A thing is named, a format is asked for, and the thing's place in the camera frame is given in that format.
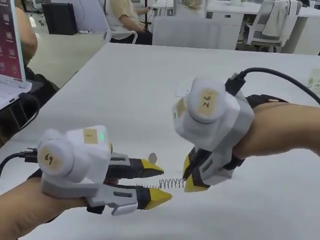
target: round white cap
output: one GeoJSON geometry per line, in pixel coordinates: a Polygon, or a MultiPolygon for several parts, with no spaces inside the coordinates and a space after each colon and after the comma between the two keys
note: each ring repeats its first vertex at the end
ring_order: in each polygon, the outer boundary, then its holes
{"type": "Polygon", "coordinates": [[[222,81],[196,78],[186,98],[188,112],[202,124],[212,124],[226,111],[226,88],[222,81]]]}
{"type": "Polygon", "coordinates": [[[40,169],[50,176],[66,176],[74,165],[73,146],[65,139],[43,141],[37,155],[40,169]]]}

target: metal spring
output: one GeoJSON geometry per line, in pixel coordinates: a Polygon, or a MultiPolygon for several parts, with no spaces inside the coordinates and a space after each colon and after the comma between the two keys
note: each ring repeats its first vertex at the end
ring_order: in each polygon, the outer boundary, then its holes
{"type": "Polygon", "coordinates": [[[158,185],[137,184],[149,189],[183,189],[185,181],[182,178],[162,178],[159,179],[158,185]]]}

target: black box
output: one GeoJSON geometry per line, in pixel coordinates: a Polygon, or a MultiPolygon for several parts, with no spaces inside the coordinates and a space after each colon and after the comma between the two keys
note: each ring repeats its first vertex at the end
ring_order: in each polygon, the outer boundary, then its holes
{"type": "Polygon", "coordinates": [[[49,34],[75,35],[78,33],[74,6],[69,3],[43,3],[42,11],[49,34]]]}

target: sticker label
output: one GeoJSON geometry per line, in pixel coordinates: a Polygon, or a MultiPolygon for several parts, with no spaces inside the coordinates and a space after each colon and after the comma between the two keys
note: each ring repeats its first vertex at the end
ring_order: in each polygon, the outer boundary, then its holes
{"type": "Polygon", "coordinates": [[[98,132],[94,128],[83,129],[83,140],[85,144],[98,144],[98,132]]]}
{"type": "Polygon", "coordinates": [[[215,110],[215,102],[219,93],[210,88],[205,88],[199,95],[199,105],[197,113],[205,116],[211,116],[215,110]]]}
{"type": "Polygon", "coordinates": [[[181,98],[176,105],[176,113],[175,113],[176,116],[174,116],[174,118],[180,118],[185,111],[186,111],[185,101],[183,98],[181,98]]]}
{"type": "Polygon", "coordinates": [[[310,88],[315,94],[320,94],[320,69],[312,69],[310,78],[307,84],[307,87],[310,88]]]}
{"type": "Polygon", "coordinates": [[[38,163],[45,166],[48,170],[55,173],[61,169],[62,160],[50,152],[46,147],[38,154],[38,163]]]}

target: white desk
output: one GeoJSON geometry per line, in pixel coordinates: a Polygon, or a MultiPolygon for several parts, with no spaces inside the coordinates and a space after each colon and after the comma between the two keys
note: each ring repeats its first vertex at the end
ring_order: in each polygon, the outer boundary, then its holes
{"type": "MultiPolygon", "coordinates": [[[[222,38],[221,43],[217,43],[218,48],[234,50],[244,15],[257,15],[260,6],[254,2],[244,2],[241,6],[232,6],[229,1],[212,0],[209,2],[207,12],[212,13],[212,20],[226,25],[220,28],[222,38]],[[229,18],[226,18],[225,23],[224,14],[230,15],[229,18]]],[[[163,15],[173,8],[173,0],[158,0],[152,7],[163,15]]],[[[318,55],[320,52],[320,10],[311,7],[301,8],[291,37],[281,52],[318,55]]]]}
{"type": "MultiPolygon", "coordinates": [[[[249,67],[272,68],[306,84],[311,68],[319,65],[315,56],[107,43],[30,126],[0,149],[0,159],[35,146],[45,129],[104,124],[116,152],[133,158],[155,152],[164,177],[179,178],[192,146],[173,129],[178,86],[186,88],[194,77],[207,74],[225,81],[249,67]],[[164,73],[155,74],[159,69],[164,73]]],[[[315,104],[294,85],[271,75],[249,74],[246,80],[246,95],[264,93],[315,104]]],[[[24,181],[35,168],[21,159],[10,162],[1,176],[0,193],[24,181]]],[[[206,192],[168,190],[173,199],[161,207],[120,217],[112,217],[108,208],[102,215],[69,210],[21,240],[316,239],[319,168],[319,158],[306,150],[252,157],[235,171],[233,180],[206,192]]],[[[139,182],[156,184],[158,178],[139,182]]]]}
{"type": "MultiPolygon", "coordinates": [[[[154,5],[152,5],[153,8],[167,9],[172,9],[173,6],[173,0],[157,0],[157,2],[154,5]]],[[[212,0],[208,3],[207,11],[214,13],[256,15],[259,12],[260,6],[261,4],[254,2],[244,2],[241,6],[232,6],[230,5],[230,1],[212,0]]],[[[303,7],[299,13],[299,17],[320,18],[320,11],[311,7],[303,7]]]]}

